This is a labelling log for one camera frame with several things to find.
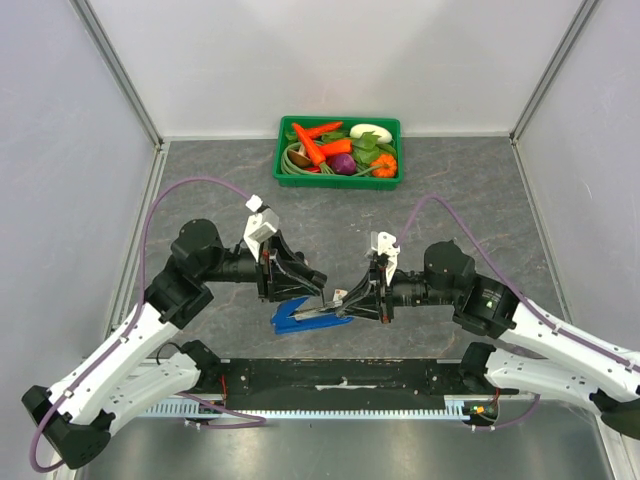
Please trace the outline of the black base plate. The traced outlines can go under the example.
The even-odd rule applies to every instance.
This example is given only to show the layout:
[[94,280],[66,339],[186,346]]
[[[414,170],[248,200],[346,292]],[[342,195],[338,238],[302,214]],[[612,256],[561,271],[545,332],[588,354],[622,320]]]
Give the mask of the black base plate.
[[241,359],[206,371],[192,391],[222,394],[233,410],[435,410],[446,396],[496,388],[435,359]]

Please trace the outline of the white toy eggplant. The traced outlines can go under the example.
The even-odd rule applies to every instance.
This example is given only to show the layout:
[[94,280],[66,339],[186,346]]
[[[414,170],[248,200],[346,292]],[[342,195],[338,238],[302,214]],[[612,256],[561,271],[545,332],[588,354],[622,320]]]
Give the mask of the white toy eggplant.
[[349,132],[352,139],[363,140],[375,144],[389,144],[393,136],[386,128],[369,123],[359,123],[354,125]]

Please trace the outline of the brown toy mushroom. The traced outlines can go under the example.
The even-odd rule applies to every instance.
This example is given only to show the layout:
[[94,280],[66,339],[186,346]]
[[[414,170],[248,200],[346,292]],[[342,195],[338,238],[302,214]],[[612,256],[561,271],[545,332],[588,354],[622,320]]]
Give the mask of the brown toy mushroom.
[[313,165],[303,145],[300,145],[297,149],[289,150],[287,156],[294,165],[301,169],[309,168]]

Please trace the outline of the green toy long beans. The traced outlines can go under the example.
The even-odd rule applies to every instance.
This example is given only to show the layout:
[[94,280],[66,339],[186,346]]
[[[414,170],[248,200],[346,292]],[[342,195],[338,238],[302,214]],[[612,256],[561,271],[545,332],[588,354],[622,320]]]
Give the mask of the green toy long beans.
[[[294,165],[287,156],[287,152],[291,149],[297,149],[300,145],[302,145],[300,142],[295,142],[289,146],[287,146],[284,150],[284,152],[281,154],[281,170],[289,175],[303,175],[303,176],[309,176],[309,175],[328,175],[328,174],[323,174],[321,173],[309,173],[307,172],[305,169],[301,169],[299,167],[297,167],[296,165]],[[361,164],[357,163],[357,173],[354,175],[351,175],[351,177],[370,177],[371,174],[371,168],[369,167],[365,167]]]

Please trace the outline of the green toy leaf vegetable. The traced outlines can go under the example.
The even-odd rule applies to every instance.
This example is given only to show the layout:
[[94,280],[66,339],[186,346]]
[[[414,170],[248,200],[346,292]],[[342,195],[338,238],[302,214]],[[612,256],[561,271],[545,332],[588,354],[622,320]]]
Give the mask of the green toy leaf vegetable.
[[363,140],[352,139],[346,134],[345,131],[334,131],[329,134],[325,134],[319,138],[319,147],[321,145],[334,142],[336,140],[348,138],[352,142],[352,152],[350,155],[354,158],[356,163],[369,166],[375,161],[381,154],[391,154],[396,160],[398,159],[397,150],[394,146],[389,144],[375,144],[374,142],[367,142]]

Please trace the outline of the orange toy pumpkin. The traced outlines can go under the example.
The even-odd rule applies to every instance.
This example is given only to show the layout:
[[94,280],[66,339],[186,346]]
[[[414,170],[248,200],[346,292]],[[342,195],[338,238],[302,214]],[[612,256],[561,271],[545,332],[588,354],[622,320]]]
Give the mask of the orange toy pumpkin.
[[381,154],[370,164],[371,174],[376,178],[395,178],[398,172],[398,163],[391,154]]

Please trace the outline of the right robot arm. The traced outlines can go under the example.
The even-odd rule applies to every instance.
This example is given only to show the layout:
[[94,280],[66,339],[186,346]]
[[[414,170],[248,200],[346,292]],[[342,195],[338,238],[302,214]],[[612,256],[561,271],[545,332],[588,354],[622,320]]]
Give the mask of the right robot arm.
[[371,255],[369,270],[335,313],[390,322],[399,307],[450,306],[463,330],[535,353],[533,360],[477,341],[467,348],[458,381],[551,396],[584,408],[627,437],[639,436],[639,354],[569,324],[505,282],[481,275],[452,241],[424,252],[420,272],[397,267],[398,249]]

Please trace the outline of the orange toy carrot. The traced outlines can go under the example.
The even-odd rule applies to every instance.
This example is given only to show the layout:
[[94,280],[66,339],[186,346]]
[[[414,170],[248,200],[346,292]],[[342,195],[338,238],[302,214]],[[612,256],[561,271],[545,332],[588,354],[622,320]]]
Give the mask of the orange toy carrot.
[[323,174],[332,175],[333,172],[326,163],[325,155],[322,153],[315,141],[309,136],[307,131],[298,123],[293,123],[292,127],[298,137],[298,140],[306,149],[309,159],[313,165],[318,167]]
[[325,134],[329,134],[331,132],[339,130],[342,127],[342,125],[343,125],[342,121],[334,121],[334,122],[325,123],[322,125],[308,128],[306,130],[306,133],[311,139],[316,139],[316,138],[322,137]]
[[352,142],[348,138],[342,138],[331,143],[321,145],[319,150],[325,157],[333,157],[352,152]]

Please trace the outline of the green plastic tray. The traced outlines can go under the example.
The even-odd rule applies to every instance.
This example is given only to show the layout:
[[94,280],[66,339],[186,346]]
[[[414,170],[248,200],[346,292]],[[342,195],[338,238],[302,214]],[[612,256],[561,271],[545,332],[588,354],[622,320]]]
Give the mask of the green plastic tray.
[[273,176],[285,187],[393,190],[403,180],[400,122],[284,116]]

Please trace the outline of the purple toy onion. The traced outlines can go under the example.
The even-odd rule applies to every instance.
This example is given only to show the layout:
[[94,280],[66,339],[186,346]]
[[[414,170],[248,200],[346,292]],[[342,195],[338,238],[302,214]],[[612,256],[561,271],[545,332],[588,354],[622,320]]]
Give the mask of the purple toy onion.
[[328,163],[337,175],[351,176],[357,173],[357,163],[348,153],[341,153],[329,158]]

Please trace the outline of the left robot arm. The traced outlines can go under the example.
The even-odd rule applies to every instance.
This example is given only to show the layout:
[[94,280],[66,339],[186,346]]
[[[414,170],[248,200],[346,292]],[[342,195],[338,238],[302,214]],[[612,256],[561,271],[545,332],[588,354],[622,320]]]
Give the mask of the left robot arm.
[[50,387],[34,385],[23,395],[36,425],[32,453],[46,439],[61,465],[81,468],[157,402],[192,389],[215,389],[221,361],[199,340],[183,344],[145,374],[129,377],[213,301],[210,283],[254,283],[259,298],[268,302],[322,295],[326,275],[289,248],[272,212],[250,216],[243,239],[242,247],[224,247],[217,227],[206,219],[181,227],[165,267],[122,324],[62,380]]

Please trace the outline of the blue stapler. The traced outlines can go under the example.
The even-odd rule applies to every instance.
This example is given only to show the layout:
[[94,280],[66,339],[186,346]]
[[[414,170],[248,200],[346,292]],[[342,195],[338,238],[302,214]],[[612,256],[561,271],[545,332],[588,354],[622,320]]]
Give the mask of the blue stapler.
[[271,325],[276,335],[293,334],[312,330],[332,328],[351,323],[353,316],[336,314],[341,301],[331,301],[319,307],[302,309],[308,297],[300,297],[282,302],[271,317]]

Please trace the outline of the staple box with red label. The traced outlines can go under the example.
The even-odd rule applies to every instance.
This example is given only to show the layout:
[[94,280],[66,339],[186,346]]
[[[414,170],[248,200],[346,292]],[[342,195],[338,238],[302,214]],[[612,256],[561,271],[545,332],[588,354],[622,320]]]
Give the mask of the staple box with red label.
[[343,298],[348,294],[347,290],[343,290],[343,289],[335,289],[334,290],[334,295],[332,298],[333,302],[338,302],[338,301],[342,301]]

